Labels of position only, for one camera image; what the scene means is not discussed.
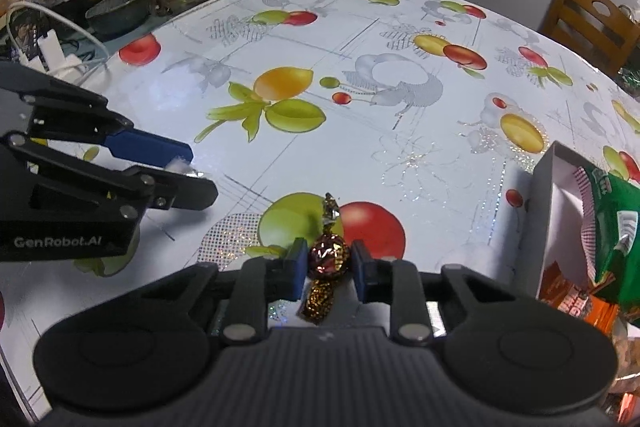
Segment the wooden chair far right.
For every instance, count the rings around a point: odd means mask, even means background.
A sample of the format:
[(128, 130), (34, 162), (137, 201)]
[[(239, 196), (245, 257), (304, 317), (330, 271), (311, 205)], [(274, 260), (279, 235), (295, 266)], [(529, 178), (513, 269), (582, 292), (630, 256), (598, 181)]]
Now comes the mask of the wooden chair far right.
[(612, 79), (639, 41), (639, 24), (611, 0), (551, 0), (540, 32)]

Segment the white shallow cardboard box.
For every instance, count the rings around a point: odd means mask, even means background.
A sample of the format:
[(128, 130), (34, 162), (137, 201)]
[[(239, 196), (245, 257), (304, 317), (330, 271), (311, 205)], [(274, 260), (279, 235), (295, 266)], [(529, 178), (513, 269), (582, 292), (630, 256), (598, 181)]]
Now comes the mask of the white shallow cardboard box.
[[(544, 269), (553, 262), (567, 280), (598, 297), (580, 240), (582, 199), (574, 179), (579, 167), (599, 168), (560, 143), (535, 167), (512, 282), (518, 298), (508, 304), (506, 329), (491, 343), (504, 365), (498, 387), (506, 392), (506, 405), (533, 417), (598, 407), (618, 369), (612, 334), (538, 299)], [(599, 169), (638, 187), (617, 170)]]

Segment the orange square snack packet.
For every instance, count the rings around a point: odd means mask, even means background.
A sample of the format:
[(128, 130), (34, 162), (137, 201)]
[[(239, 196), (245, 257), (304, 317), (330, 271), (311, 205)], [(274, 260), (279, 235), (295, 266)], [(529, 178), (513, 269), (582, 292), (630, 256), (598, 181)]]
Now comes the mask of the orange square snack packet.
[(620, 309), (619, 306), (607, 303), (567, 280), (556, 262), (544, 269), (538, 299), (554, 309), (592, 325), (608, 336), (612, 334)]

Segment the dark frying pan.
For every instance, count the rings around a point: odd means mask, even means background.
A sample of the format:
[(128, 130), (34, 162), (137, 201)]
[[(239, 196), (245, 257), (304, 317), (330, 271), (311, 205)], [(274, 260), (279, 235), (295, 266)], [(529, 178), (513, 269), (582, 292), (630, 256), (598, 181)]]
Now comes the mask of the dark frying pan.
[(85, 17), (96, 36), (111, 40), (142, 25), (151, 15), (153, 1), (102, 0)]

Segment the red gold candy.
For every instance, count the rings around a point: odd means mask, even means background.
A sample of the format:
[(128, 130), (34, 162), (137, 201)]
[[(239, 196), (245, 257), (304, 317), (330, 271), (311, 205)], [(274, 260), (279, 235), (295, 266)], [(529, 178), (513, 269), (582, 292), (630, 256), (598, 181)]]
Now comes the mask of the red gold candy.
[(341, 219), (340, 206), (326, 193), (322, 204), (322, 233), (309, 249), (307, 257), (310, 284), (299, 314), (312, 324), (322, 323), (330, 314), (335, 288), (341, 284), (350, 267), (350, 248), (335, 231)]

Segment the brown peanut snack bag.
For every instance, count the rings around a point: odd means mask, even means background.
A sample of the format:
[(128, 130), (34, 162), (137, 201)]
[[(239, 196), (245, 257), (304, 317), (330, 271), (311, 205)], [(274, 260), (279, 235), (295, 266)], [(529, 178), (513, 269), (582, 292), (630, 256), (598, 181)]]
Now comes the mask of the brown peanut snack bag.
[(612, 329), (618, 369), (611, 393), (639, 395), (639, 329), (622, 319), (616, 319)]

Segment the fruit pattern tablecloth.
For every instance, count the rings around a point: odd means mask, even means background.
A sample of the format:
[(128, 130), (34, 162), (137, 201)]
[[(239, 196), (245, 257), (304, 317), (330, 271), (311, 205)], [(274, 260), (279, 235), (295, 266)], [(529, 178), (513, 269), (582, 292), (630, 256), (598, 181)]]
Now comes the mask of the fruit pattern tablecloth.
[(2, 363), (30, 421), (49, 408), (32, 349), (55, 322), (200, 260), (237, 267), (314, 234), (326, 194), (375, 254), (507, 281), (551, 144), (639, 179), (638, 103), (464, 0), (214, 0), (114, 46), (85, 87), (188, 143), (218, 197), (148, 212), (125, 258), (3, 265)]

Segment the green snack bag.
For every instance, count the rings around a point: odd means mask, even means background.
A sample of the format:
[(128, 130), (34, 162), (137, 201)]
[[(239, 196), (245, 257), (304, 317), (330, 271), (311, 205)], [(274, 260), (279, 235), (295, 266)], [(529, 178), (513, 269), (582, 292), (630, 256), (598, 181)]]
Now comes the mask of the green snack bag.
[(639, 314), (639, 189), (596, 167), (574, 171), (580, 240), (594, 293), (634, 321)]

